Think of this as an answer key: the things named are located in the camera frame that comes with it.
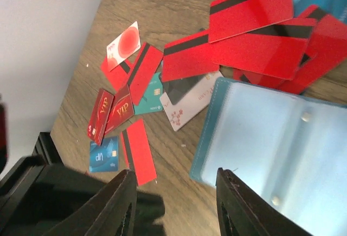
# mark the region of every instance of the blue card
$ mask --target blue card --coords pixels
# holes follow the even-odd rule
[[[162,103],[159,100],[163,94],[163,85],[159,80],[159,74],[160,72],[153,75],[139,105],[134,105],[135,115],[163,110]]]
[[[315,4],[347,24],[347,0],[293,0],[293,2],[295,17],[300,15],[311,4]]]
[[[101,146],[91,141],[89,172],[118,171],[118,137],[107,137]]]

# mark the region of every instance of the white wall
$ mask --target white wall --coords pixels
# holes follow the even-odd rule
[[[9,163],[50,131],[101,0],[0,0],[0,93]]]

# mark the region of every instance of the white card with red circle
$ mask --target white card with red circle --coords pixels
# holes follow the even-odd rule
[[[116,68],[140,47],[140,33],[136,21],[106,47],[108,71]]]
[[[160,102],[174,131],[179,130],[195,115],[210,104],[215,82],[222,73],[211,72],[204,76],[176,105],[163,93]]]

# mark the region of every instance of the wooden table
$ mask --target wooden table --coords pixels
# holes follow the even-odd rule
[[[208,28],[212,0],[102,0],[85,48],[55,121],[52,138],[65,165],[85,172],[89,167],[87,124],[99,88],[112,91],[100,70],[106,46],[134,21],[141,40],[163,50],[166,43]],[[231,70],[222,69],[231,76]],[[309,96],[347,103],[347,62],[314,83]],[[141,189],[163,196],[168,235],[220,235],[215,189],[189,179],[188,172],[203,128],[206,109],[178,132],[164,112],[133,117],[112,132],[143,118],[157,169],[157,183]],[[120,170],[125,168],[120,148]],[[117,173],[94,176],[109,181]]]

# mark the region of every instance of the teal card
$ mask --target teal card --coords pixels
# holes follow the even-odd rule
[[[163,110],[162,103],[159,100],[163,94],[163,85],[159,80],[159,74],[160,72],[154,74],[139,105],[134,105],[135,115]]]

